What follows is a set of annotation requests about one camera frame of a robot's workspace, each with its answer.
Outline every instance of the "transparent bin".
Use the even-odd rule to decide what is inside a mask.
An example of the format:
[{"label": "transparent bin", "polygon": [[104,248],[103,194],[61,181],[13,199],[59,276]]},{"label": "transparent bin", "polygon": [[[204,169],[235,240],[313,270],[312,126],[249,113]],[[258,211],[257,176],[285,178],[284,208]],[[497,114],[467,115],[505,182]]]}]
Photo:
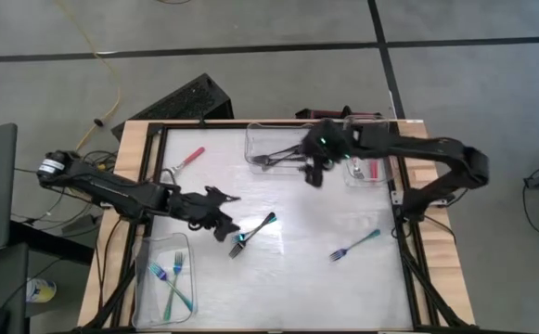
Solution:
[{"label": "transparent bin", "polygon": [[[378,115],[348,116],[343,122],[343,129],[353,125],[371,124],[379,130],[390,131],[390,121]],[[343,179],[347,186],[371,186],[387,182],[393,178],[389,158],[364,159],[351,158],[343,162]]]},{"label": "transparent bin", "polygon": [[[171,288],[150,271],[152,263],[157,263],[168,279],[174,280],[174,261],[177,252],[184,255],[183,265],[176,278],[176,288],[192,302],[193,311],[189,311],[183,301],[173,295],[170,318],[165,319],[166,306]],[[135,313],[132,324],[135,328],[145,329],[171,323],[187,321],[197,310],[193,277],[193,258],[186,235],[172,234],[168,238],[144,238],[133,248],[137,284],[135,286]]]},{"label": "transparent bin", "polygon": [[296,154],[311,124],[301,126],[247,126],[244,158],[253,173],[299,174],[307,159]]}]

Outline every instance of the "gray floor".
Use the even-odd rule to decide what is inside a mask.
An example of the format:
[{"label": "gray floor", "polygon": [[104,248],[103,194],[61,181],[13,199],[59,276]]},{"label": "gray floor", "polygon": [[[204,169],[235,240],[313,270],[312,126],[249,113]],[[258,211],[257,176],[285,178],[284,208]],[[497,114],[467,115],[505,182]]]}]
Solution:
[{"label": "gray floor", "polygon": [[[368,6],[348,1],[68,2],[98,50],[374,42]],[[387,40],[539,36],[539,1],[378,1]],[[0,56],[87,52],[54,2],[0,0]],[[524,219],[522,177],[539,166],[539,45],[393,49],[407,117],[483,150],[492,183],[450,211],[476,321],[484,328],[539,332],[539,235]],[[111,124],[208,72],[232,97],[238,118],[281,118],[302,108],[388,113],[376,49],[114,59],[122,106]],[[74,148],[91,120],[113,103],[115,87],[95,60],[0,63],[0,123],[19,126],[17,164],[35,168],[45,152]],[[114,150],[108,131],[86,150]],[[16,175],[14,212],[38,215],[56,198],[31,175]],[[539,192],[528,195],[539,224]],[[65,200],[54,218],[73,215]],[[93,242],[88,236],[82,242]],[[32,266],[47,261],[33,257]],[[32,333],[72,328],[87,271],[51,273],[65,292]]]}]

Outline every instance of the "fork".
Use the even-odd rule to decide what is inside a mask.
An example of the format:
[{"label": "fork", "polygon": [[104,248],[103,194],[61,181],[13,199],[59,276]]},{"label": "fork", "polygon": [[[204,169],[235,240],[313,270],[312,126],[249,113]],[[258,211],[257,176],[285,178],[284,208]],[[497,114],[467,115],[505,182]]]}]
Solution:
[{"label": "fork", "polygon": [[185,303],[186,305],[186,308],[188,309],[188,311],[191,311],[193,312],[193,303],[187,298],[185,297],[185,295],[183,294],[183,292],[179,291],[175,286],[174,284],[172,284],[169,280],[168,280],[168,274],[166,274],[166,272],[164,271],[164,269],[161,268],[161,266],[157,263],[150,263],[149,264],[149,271],[155,275],[157,278],[159,278],[161,281],[164,281],[166,282],[166,284],[168,284],[168,286],[174,291],[176,292],[176,295]]},{"label": "fork", "polygon": [[[185,255],[178,251],[174,254],[174,280],[173,285],[176,286],[176,280],[178,279],[178,274],[180,274],[181,270],[183,270],[183,263],[185,262]],[[170,296],[168,297],[168,302],[166,303],[166,309],[164,310],[164,320],[168,321],[170,320],[170,312],[173,307],[173,297],[174,297],[174,290],[170,290]]]},{"label": "fork", "polygon": [[232,259],[237,257],[240,254],[240,252],[244,250],[244,248],[247,246],[247,241],[249,241],[252,238],[252,236],[254,236],[257,232],[259,232],[263,227],[271,224],[272,222],[276,220],[277,220],[276,214],[271,212],[265,217],[263,222],[252,231],[248,233],[239,233],[238,235],[236,235],[236,237],[239,237],[239,238],[242,235],[245,235],[245,236],[236,245],[234,245],[234,248],[230,251],[228,255],[230,255]]},{"label": "fork", "polygon": [[379,229],[375,229],[374,231],[370,232],[369,235],[361,238],[360,240],[354,242],[352,244],[352,246],[346,248],[346,249],[339,249],[339,250],[335,250],[331,255],[329,255],[329,259],[331,259],[331,261],[337,261],[338,259],[342,258],[343,256],[345,256],[345,254],[347,254],[347,252],[352,249],[353,247],[361,244],[362,242],[366,241],[366,240],[369,240],[371,238],[374,238],[374,237],[378,237],[380,235],[380,230]]}]

